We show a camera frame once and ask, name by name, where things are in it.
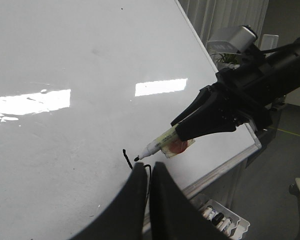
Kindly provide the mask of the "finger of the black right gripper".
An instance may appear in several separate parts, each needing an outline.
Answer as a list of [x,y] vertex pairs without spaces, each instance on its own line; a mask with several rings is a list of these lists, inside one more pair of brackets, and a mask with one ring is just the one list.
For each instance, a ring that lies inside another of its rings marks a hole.
[[176,127],[180,140],[186,141],[214,133],[234,132],[232,109],[220,97],[209,98],[198,110]]
[[207,103],[215,92],[213,86],[206,86],[199,90],[198,95],[193,102],[180,113],[170,124],[175,126],[181,124],[182,126],[201,126],[209,123],[209,114],[211,104]]

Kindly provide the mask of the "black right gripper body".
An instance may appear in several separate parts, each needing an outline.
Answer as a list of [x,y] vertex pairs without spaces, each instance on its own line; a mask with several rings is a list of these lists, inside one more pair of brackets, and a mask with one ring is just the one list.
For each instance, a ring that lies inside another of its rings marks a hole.
[[241,66],[223,68],[212,85],[216,93],[219,132],[233,132],[244,123],[253,122],[257,130],[273,123],[266,105],[274,101],[274,70],[270,67]]

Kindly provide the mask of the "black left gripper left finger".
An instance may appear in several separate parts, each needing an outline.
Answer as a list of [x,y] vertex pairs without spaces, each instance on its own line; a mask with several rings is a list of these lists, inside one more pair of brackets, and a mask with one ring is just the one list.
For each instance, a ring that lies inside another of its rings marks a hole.
[[147,172],[136,163],[110,205],[73,240],[141,240],[147,195]]

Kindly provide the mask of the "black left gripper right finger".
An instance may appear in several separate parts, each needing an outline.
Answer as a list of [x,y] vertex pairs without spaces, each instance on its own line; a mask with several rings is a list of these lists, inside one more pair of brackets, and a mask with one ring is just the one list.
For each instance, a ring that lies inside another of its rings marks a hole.
[[156,162],[149,196],[153,240],[227,240],[185,197],[163,162]]

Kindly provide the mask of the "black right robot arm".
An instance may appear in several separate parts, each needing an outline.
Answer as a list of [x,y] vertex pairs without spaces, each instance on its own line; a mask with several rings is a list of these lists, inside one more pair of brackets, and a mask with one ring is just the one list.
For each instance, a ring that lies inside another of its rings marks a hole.
[[257,129],[265,128],[272,124],[266,105],[300,87],[300,37],[268,51],[252,44],[246,56],[250,59],[238,68],[218,71],[217,81],[200,89],[171,122],[182,141],[234,132],[248,122]]

